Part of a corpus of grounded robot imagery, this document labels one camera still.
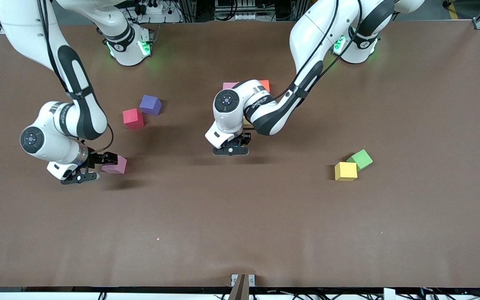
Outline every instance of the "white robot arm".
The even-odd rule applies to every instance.
[[[419,7],[423,0],[400,0]],[[272,97],[258,80],[247,80],[232,89],[220,91],[214,100],[215,122],[205,134],[215,147],[214,154],[248,154],[243,145],[250,134],[242,133],[243,117],[257,133],[274,135],[290,114],[303,102],[314,84],[333,65],[323,69],[323,58],[342,36],[348,43],[341,46],[338,58],[361,63],[373,52],[375,39],[394,13],[393,0],[318,0],[292,28],[290,49],[297,75],[281,95]]]
[[[128,51],[139,49],[139,46],[134,36],[136,29],[128,25],[122,13],[114,8],[102,10],[91,6],[89,9],[95,12],[94,21],[103,33],[124,32],[110,40],[107,38],[124,45],[116,56],[118,61],[121,59],[120,63],[133,65],[145,57],[141,51]],[[101,136],[108,127],[107,117],[78,54],[60,32],[51,2],[0,0],[0,20],[12,46],[25,57],[53,70],[72,99],[72,103],[50,101],[44,104],[36,121],[22,131],[22,148],[35,158],[48,161],[48,171],[63,184],[99,179],[99,174],[88,172],[88,168],[94,168],[96,163],[116,163],[117,156],[110,152],[98,154],[79,139],[93,140]],[[80,172],[81,167],[86,168],[85,173]]]

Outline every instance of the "cable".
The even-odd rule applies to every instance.
[[[138,24],[140,25],[140,23],[138,22],[137,19],[134,19],[133,16],[131,15],[131,12],[129,11],[129,9],[127,8],[127,5],[125,5],[125,2],[122,2],[122,5],[123,5],[123,8],[125,8],[125,11],[127,12],[127,14],[129,15],[128,19],[133,23],[133,24]]]
[[[112,143],[114,142],[114,131],[112,130],[112,127],[110,127],[110,124],[107,123],[108,129],[110,129],[110,142],[105,148],[101,148],[99,150],[95,150],[93,152],[90,152],[90,154],[96,154],[97,152],[105,151],[107,150],[110,146],[112,146]]]
[[[299,74],[301,74],[301,71],[303,71],[305,66],[307,66],[307,63],[310,61],[310,59],[312,59],[312,57],[314,56],[316,51],[318,51],[318,48],[320,48],[320,46],[323,44],[323,41],[325,40],[327,34],[329,34],[329,31],[333,27],[333,23],[335,23],[335,19],[337,18],[337,13],[338,13],[338,0],[335,1],[335,13],[334,13],[333,18],[331,20],[331,23],[329,24],[329,27],[325,31],[325,34],[323,35],[323,37],[320,39],[320,42],[318,42],[318,46],[316,46],[316,48],[314,48],[314,51],[312,51],[309,58],[305,60],[305,63],[303,63],[303,66],[301,66],[299,71],[297,71],[297,74],[295,74],[295,77],[292,80],[292,84],[298,79]],[[282,93],[280,93],[277,97],[274,97],[274,99],[275,100],[279,99],[282,95],[284,95],[284,93],[286,93],[286,91],[288,91],[288,88],[286,88],[284,91],[282,91]]]
[[[351,44],[353,43],[353,40],[355,39],[355,37],[357,36],[358,34],[358,29],[360,28],[360,25],[362,24],[362,3],[360,2],[360,0],[357,0],[358,1],[358,8],[359,8],[359,11],[358,11],[358,24],[357,24],[357,29],[355,29],[355,33],[353,34],[353,36],[351,37],[351,39],[349,40],[349,44],[347,44],[347,46],[345,46],[345,48],[343,49],[343,51],[335,58],[335,60],[322,72],[322,74],[320,74],[320,76],[318,78],[316,78],[316,81],[314,82],[314,84],[316,84],[316,82],[318,82],[320,80],[320,78],[322,78],[322,76],[324,76],[327,71],[335,65],[335,63],[337,61],[339,61],[339,59],[342,57],[342,55],[345,53],[345,51],[349,48],[349,46],[351,46]]]
[[[158,23],[158,28],[157,28],[157,31],[155,32],[155,34],[153,35],[153,43],[156,42],[156,40],[158,39],[158,32],[160,32],[160,25],[162,23]]]
[[[187,21],[186,21],[187,18],[188,18],[188,19],[189,19],[189,18],[194,18],[194,19],[196,18],[196,17],[193,16],[193,15],[190,15],[190,14],[187,15],[187,14],[185,14],[185,12],[183,12],[183,10],[181,9],[181,7],[179,7],[179,4],[177,4],[177,2],[173,1],[173,4],[175,5],[175,7],[176,7],[177,10],[178,10],[178,11],[177,11],[177,14],[179,15],[179,17],[181,17],[181,13],[182,13],[182,15],[184,16],[184,18],[185,18],[185,19],[184,19],[184,23],[187,23]]]
[[[64,88],[64,91],[66,93],[68,92],[68,87],[66,86],[66,83],[64,82],[63,78],[60,76],[59,69],[57,68],[57,63],[55,62],[55,57],[53,56],[53,51],[51,49],[51,44],[49,42],[49,20],[48,20],[48,5],[46,3],[46,0],[36,0],[36,3],[38,4],[38,11],[40,12],[40,22],[42,23],[42,28],[44,30],[44,37],[45,37],[45,42],[47,45],[47,56],[49,57],[49,61],[51,63],[51,67],[53,68],[53,72],[57,75],[59,78],[60,83],[62,84],[62,87]]]
[[[107,298],[107,292],[100,292],[97,300],[105,300]]]
[[[445,295],[447,298],[450,298],[451,300],[456,300],[455,298],[453,298],[450,294],[448,294],[447,292],[442,292],[439,288],[436,288],[438,290],[438,292],[440,292],[440,294],[443,294]]]
[[[225,17],[225,19],[220,19],[219,17],[215,17],[216,20],[218,21],[229,21],[230,19],[232,19],[235,15],[236,15],[236,11],[238,10],[238,0],[234,0],[233,3],[231,3],[231,12],[229,12],[229,15],[227,17]]]

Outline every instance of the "red cube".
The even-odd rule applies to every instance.
[[[123,111],[123,123],[129,129],[138,129],[143,127],[143,116],[137,108]]]

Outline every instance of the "purple cube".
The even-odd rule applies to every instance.
[[[140,109],[144,114],[158,116],[160,108],[162,108],[162,103],[160,103],[160,100],[158,100],[157,97],[143,95]]]

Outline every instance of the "table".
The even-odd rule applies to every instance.
[[[339,62],[274,137],[216,157],[204,133],[223,82],[295,74],[293,23],[163,25],[123,67],[91,26],[63,27],[115,131],[125,175],[63,186],[19,147],[56,77],[0,38],[0,285],[480,285],[480,30],[394,22],[361,65]],[[333,57],[327,56],[326,63]],[[143,94],[160,116],[126,129]],[[88,142],[99,148],[108,133]],[[354,182],[331,166],[365,148]]]

